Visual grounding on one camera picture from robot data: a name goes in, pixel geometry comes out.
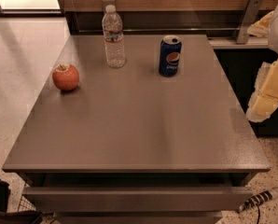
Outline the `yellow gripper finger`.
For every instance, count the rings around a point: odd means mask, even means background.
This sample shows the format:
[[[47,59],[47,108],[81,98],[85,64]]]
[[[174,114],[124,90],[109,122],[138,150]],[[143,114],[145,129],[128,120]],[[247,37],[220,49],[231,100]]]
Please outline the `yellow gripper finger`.
[[[278,108],[278,60],[264,62],[258,70],[255,91],[252,93],[246,117],[252,122],[268,119]]]
[[[251,24],[250,27],[247,29],[247,33],[249,35],[257,37],[266,37],[268,35],[272,15],[273,11],[266,14],[259,21],[256,21],[255,23]]]

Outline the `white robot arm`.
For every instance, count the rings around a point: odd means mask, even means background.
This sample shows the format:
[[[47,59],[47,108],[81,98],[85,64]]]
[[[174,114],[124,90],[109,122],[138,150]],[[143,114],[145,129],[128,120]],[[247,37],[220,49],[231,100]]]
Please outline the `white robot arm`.
[[[269,49],[278,54],[278,5],[274,11],[250,25],[247,33],[266,36]],[[252,122],[262,122],[278,108],[278,59],[273,63],[262,63],[254,87],[246,117]]]

